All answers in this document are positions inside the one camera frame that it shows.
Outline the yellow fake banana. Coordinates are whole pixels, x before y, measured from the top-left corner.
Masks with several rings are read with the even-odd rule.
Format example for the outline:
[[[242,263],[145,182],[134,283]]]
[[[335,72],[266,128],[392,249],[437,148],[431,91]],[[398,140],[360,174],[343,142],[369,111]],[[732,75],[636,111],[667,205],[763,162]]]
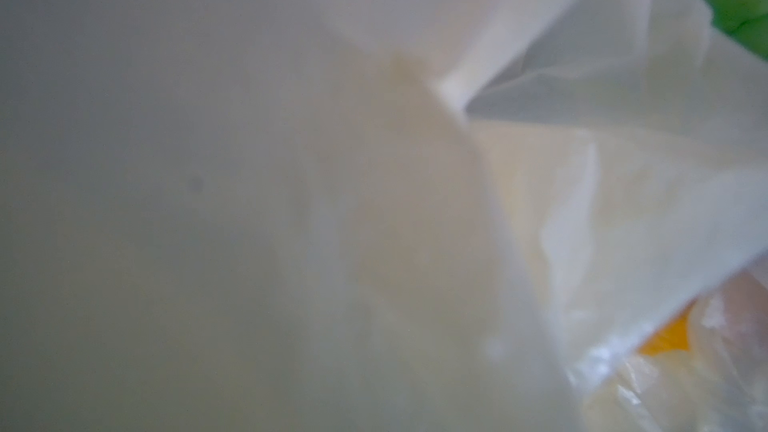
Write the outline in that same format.
[[[643,355],[653,356],[670,351],[689,351],[688,322],[694,303],[691,302],[676,317],[657,330],[638,349]]]

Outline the cream plastic bag fruit print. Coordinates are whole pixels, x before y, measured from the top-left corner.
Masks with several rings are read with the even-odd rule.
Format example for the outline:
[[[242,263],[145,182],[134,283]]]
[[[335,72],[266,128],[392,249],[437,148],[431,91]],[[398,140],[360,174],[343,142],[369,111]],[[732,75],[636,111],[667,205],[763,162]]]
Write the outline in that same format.
[[[763,431],[767,61],[705,0],[1,0],[1,427]]]

